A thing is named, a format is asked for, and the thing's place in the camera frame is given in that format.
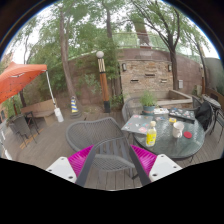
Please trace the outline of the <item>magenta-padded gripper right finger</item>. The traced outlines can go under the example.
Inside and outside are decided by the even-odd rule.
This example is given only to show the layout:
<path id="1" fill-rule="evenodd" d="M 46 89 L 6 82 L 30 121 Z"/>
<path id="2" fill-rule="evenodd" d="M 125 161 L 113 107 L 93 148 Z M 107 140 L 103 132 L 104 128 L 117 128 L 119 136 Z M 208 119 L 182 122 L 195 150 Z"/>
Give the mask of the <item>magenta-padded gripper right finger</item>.
<path id="1" fill-rule="evenodd" d="M 181 170 L 165 154 L 155 155 L 135 145 L 130 146 L 129 153 L 143 186 Z"/>

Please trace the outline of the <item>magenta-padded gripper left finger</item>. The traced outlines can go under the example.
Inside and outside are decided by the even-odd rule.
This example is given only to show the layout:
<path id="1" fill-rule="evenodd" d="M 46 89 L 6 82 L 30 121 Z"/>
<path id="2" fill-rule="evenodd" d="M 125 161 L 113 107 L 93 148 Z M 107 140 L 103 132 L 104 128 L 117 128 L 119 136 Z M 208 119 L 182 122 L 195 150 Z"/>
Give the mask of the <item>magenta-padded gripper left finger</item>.
<path id="1" fill-rule="evenodd" d="M 59 157 L 47 168 L 47 171 L 78 186 L 84 186 L 95 153 L 96 145 L 90 145 L 70 157 Z"/>

